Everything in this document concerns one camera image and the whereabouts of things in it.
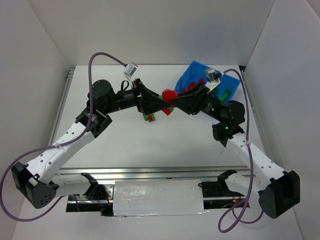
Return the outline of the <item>blue plastic sorting bin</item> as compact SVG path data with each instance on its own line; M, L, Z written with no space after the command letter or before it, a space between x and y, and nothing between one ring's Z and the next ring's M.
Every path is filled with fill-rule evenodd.
M187 89L190 83L198 83L200 78L203 78L204 84L206 84L207 78L205 75L205 70L209 68L209 66L206 66L197 61L193 61L177 81L174 91L176 93L182 93L182 90ZM231 92L228 99L225 102L222 102L223 104L226 104L227 102L232 100L240 83L241 81L239 79L236 79L229 75L223 75L222 77L220 77L220 84L216 87L219 89L219 93L216 94L217 97L221 97L226 90L229 90Z

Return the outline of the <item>white taped cover plate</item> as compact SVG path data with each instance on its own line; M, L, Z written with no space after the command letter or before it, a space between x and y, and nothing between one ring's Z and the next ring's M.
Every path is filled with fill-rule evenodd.
M113 214L117 217L203 214L200 180L117 181Z

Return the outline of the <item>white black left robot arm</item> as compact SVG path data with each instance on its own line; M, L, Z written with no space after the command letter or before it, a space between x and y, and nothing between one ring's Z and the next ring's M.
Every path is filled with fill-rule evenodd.
M69 176L58 176L57 173L112 123L110 113L136 107L147 115L169 107L159 94L146 88L139 79L134 80L133 88L118 92L114 92L109 81L98 80L93 83L88 98L87 107L52 148L26 164L17 162L11 168L17 189L36 209L45 207L56 197L73 194L87 199L97 197L102 186L89 173Z

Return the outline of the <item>red long lego brick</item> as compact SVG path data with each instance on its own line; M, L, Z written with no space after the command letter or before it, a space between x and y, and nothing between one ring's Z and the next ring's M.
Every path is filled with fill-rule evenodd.
M169 108L162 109L162 112L169 116L173 111L170 111Z

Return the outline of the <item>aluminium table edge rail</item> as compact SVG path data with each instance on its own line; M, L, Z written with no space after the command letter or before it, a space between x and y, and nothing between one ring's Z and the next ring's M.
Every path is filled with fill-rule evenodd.
M203 167L155 167L155 168L62 168L60 175L88 173L97 180L146 180L146 179L187 179L215 178L220 174L235 170L249 176L246 166L203 166Z

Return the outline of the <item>red rounded lego piece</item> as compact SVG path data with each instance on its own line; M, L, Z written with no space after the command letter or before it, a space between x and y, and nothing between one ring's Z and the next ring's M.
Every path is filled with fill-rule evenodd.
M169 101L172 100L172 99L178 98L178 97L179 97L179 94L176 93L174 90L165 89L165 90L162 92L161 97L162 97L162 99L163 99L165 102L169 102Z

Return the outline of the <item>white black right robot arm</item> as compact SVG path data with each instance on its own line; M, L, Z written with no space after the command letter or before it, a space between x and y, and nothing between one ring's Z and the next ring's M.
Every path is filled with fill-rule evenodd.
M231 100L223 104L206 86L198 83L185 92L174 93L168 103L188 115L203 112L218 121L212 125L213 138L233 151L253 171L259 180L254 193L268 217L276 219L301 201L299 175L277 165L250 142L249 132L241 128L242 123L249 122L241 102Z

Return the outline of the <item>red lego piece in bin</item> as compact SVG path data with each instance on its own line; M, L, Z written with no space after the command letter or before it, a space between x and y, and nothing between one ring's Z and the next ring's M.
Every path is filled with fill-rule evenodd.
M188 85L188 89L191 90L192 88L194 88L198 83L197 82L191 82L189 85Z

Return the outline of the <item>green lego brick in bin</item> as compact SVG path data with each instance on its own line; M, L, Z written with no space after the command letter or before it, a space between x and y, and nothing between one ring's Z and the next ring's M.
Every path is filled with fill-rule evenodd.
M225 102L227 99L228 99L228 97L230 96L230 94L231 94L231 92L227 89L224 93L223 93L223 95L221 96L221 97L219 97L219 100L223 103L223 102Z

